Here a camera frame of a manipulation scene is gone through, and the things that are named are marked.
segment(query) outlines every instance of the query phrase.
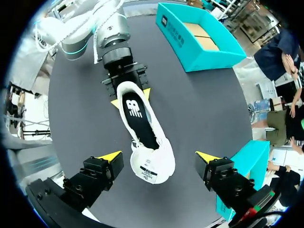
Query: teal shoe box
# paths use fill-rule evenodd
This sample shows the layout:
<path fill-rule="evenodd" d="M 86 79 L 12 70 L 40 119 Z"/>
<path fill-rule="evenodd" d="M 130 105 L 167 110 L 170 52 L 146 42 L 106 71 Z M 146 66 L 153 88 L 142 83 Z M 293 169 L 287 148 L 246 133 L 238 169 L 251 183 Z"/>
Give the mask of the teal shoe box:
<path fill-rule="evenodd" d="M 268 141 L 249 141 L 231 160 L 234 162 L 234 168 L 244 177 L 248 176 L 255 180 L 255 190 L 262 188 L 269 157 Z M 217 196 L 216 212 L 226 221 L 232 220 L 235 215 L 233 209 L 225 206 L 223 201 Z"/>
<path fill-rule="evenodd" d="M 219 50 L 204 49 L 184 23 L 200 25 Z M 156 24 L 186 72 L 231 68 L 246 58 L 233 35 L 203 9 L 183 4 L 159 3 Z"/>

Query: shoe insole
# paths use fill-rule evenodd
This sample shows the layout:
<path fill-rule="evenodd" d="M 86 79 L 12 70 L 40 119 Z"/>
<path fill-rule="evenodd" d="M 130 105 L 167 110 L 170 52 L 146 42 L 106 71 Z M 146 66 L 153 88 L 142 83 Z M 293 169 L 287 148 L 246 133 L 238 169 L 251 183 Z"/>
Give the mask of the shoe insole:
<path fill-rule="evenodd" d="M 136 93 L 123 95 L 123 110 L 129 126 L 135 131 L 145 147 L 158 149 L 156 137 L 149 124 L 143 101 Z"/>

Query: shoe label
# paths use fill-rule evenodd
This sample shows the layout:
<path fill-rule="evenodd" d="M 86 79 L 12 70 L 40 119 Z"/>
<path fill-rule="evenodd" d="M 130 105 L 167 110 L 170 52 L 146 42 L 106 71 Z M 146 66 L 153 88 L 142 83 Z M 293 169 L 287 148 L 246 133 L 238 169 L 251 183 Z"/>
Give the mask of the shoe label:
<path fill-rule="evenodd" d="M 147 160 L 146 163 L 144 164 L 144 166 L 148 167 L 150 163 L 150 160 Z M 140 176 L 142 178 L 144 178 L 146 181 L 150 182 L 150 183 L 155 183 L 156 179 L 157 179 L 157 173 L 148 170 L 147 168 L 140 166 L 140 168 L 142 169 L 142 172 L 140 173 Z"/>
<path fill-rule="evenodd" d="M 135 100 L 126 100 L 127 103 L 127 107 L 130 110 L 130 116 L 135 116 L 135 117 L 139 117 L 142 118 L 142 113 L 139 110 L 139 106 L 137 104 L 137 102 Z"/>

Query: new balance logo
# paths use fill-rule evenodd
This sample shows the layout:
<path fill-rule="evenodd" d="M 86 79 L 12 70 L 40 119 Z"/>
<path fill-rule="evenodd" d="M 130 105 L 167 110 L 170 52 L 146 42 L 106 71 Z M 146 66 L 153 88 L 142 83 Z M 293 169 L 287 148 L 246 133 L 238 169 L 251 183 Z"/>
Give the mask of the new balance logo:
<path fill-rule="evenodd" d="M 135 100 L 127 100 L 127 107 L 130 109 L 129 113 L 131 116 L 136 116 L 142 118 L 142 113 L 139 110 L 138 104 Z"/>

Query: gray table surface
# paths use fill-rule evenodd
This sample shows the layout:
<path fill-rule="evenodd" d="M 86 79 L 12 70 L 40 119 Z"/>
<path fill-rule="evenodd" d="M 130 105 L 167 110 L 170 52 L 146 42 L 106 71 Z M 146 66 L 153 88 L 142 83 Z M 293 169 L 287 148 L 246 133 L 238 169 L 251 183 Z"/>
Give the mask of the gray table surface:
<path fill-rule="evenodd" d="M 50 129 L 65 175 L 90 156 L 123 151 L 124 169 L 90 211 L 117 228 L 203 228 L 219 218 L 216 194 L 194 169 L 195 151 L 231 157 L 252 139 L 247 105 L 232 69 L 185 73 L 155 16 L 128 19 L 135 61 L 148 65 L 150 103 L 169 138 L 176 170 L 151 185 L 130 167 L 131 137 L 93 64 L 92 39 L 76 61 L 57 54 L 49 89 Z"/>

